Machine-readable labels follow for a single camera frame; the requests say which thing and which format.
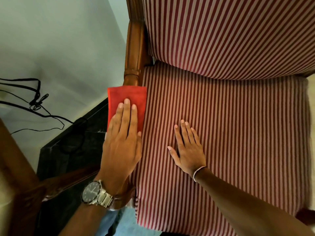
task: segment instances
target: watch face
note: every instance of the watch face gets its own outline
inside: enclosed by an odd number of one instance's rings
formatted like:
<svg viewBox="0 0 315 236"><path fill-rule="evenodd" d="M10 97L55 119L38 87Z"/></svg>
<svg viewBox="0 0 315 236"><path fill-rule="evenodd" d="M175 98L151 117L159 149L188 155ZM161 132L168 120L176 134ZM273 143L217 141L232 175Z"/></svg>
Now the watch face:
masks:
<svg viewBox="0 0 315 236"><path fill-rule="evenodd" d="M82 201L84 203L91 203L95 200L100 193L100 183L92 181L89 183L82 192Z"/></svg>

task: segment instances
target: red and white striped fabric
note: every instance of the red and white striped fabric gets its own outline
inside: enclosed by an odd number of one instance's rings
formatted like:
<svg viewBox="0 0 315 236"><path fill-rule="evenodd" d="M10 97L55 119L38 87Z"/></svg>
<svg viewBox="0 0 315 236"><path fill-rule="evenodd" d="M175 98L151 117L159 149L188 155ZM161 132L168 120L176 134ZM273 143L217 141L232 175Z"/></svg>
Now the red and white striped fabric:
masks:
<svg viewBox="0 0 315 236"><path fill-rule="evenodd" d="M315 0L143 0L150 54L215 79L315 68Z"/></svg>
<svg viewBox="0 0 315 236"><path fill-rule="evenodd" d="M141 226L189 235L234 235L200 185L177 167L174 124L185 119L207 166L226 182L295 215L309 200L307 79L217 80L157 62L144 72L143 157L130 180Z"/></svg>

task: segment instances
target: person's leg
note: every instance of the person's leg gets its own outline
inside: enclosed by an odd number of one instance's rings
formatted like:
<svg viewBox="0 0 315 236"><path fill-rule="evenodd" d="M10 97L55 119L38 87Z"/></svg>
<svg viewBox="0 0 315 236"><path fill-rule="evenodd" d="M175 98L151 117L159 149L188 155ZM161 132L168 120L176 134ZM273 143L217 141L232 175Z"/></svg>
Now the person's leg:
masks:
<svg viewBox="0 0 315 236"><path fill-rule="evenodd" d="M108 233L108 229L113 225L115 222L116 216L119 210L115 211L107 211L104 217L100 222L100 226L95 234L95 236L105 236Z"/></svg>

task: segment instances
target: left hand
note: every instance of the left hand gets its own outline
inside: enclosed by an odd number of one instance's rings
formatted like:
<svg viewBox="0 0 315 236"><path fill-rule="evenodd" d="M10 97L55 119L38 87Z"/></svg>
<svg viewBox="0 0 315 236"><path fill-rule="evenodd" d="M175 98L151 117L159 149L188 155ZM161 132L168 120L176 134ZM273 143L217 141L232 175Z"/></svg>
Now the left hand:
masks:
<svg viewBox="0 0 315 236"><path fill-rule="evenodd" d="M138 114L130 100L120 103L112 117L105 141L100 172L95 180L102 180L106 191L116 195L141 158L141 132L137 133Z"/></svg>

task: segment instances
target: red cloth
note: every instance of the red cloth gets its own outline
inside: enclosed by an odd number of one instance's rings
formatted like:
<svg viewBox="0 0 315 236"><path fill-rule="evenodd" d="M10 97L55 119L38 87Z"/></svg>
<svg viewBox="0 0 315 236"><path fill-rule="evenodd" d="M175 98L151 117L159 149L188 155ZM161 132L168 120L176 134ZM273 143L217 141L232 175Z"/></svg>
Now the red cloth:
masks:
<svg viewBox="0 0 315 236"><path fill-rule="evenodd" d="M107 89L108 92L108 123L116 113L119 103L123 103L126 98L130 104L135 104L138 110L138 131L142 132L144 113L147 103L147 88L140 86L120 86Z"/></svg>

